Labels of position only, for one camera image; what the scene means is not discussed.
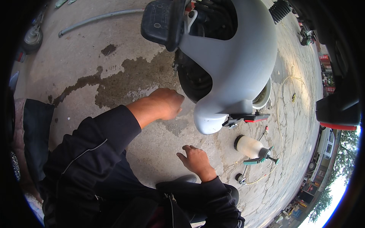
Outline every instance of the hand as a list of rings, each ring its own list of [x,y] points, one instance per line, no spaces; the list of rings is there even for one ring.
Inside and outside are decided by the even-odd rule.
[[[185,145],[182,147],[186,152],[186,157],[182,153],[176,155],[188,170],[197,174],[202,182],[208,182],[217,177],[214,168],[209,164],[207,153],[194,146]]]
[[[178,94],[173,89],[159,88],[153,91],[148,98],[155,102],[156,109],[159,111],[159,119],[170,120],[181,112],[181,104],[185,97]]]
[[[151,122],[163,119],[170,120],[181,112],[185,97],[173,89],[159,88],[148,97],[141,98],[126,107],[131,111],[139,126],[144,128]]]

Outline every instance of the metal pipe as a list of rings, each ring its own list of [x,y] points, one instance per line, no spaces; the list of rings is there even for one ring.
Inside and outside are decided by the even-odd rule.
[[[74,28],[80,27],[84,24],[90,23],[90,22],[94,22],[96,20],[100,20],[100,19],[104,19],[104,18],[109,18],[112,16],[119,16],[119,15],[123,15],[123,14],[130,14],[130,13],[142,13],[143,11],[145,11],[144,9],[126,9],[126,10],[121,10],[121,11],[116,11],[116,12],[112,12],[112,13],[106,13],[106,14],[102,14],[99,16],[95,16],[86,20],[83,20],[79,23],[76,23],[74,25],[71,25],[67,28],[65,28],[64,30],[60,31],[58,33],[58,37],[61,38],[65,33],[73,30]]]

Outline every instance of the person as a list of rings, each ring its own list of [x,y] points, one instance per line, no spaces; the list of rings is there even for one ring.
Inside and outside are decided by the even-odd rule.
[[[149,188],[126,160],[125,148],[141,130],[175,118],[183,100],[175,90],[160,88],[88,117],[65,135],[43,167],[45,227],[185,228],[204,220],[204,227],[243,227],[237,189],[220,181],[203,150],[185,145],[186,156],[177,153],[201,184],[187,175]]]

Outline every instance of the sky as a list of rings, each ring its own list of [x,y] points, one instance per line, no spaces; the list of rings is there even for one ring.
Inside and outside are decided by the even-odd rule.
[[[356,134],[360,134],[360,126],[357,127]],[[346,190],[346,186],[344,186],[345,178],[339,177],[337,178],[331,185],[331,192],[332,195],[332,203],[331,205],[324,211],[322,211],[321,215],[319,216],[316,223],[309,222],[309,216],[302,222],[299,228],[321,228],[323,227],[327,220],[331,217],[332,213],[335,211],[338,203],[340,202],[343,193]]]

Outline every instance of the red reflector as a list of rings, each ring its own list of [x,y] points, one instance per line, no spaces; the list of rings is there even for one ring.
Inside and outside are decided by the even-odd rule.
[[[245,120],[246,123],[254,123],[254,122],[259,122],[259,121],[262,121],[262,120],[267,120],[266,119],[261,119],[261,120]]]
[[[357,126],[345,126],[345,125],[337,125],[337,124],[326,124],[326,123],[319,123],[320,125],[332,129],[337,130],[344,130],[344,131],[356,131]]]
[[[23,56],[23,52],[20,52],[19,57],[18,57],[18,62],[20,62],[22,60],[22,56]]]

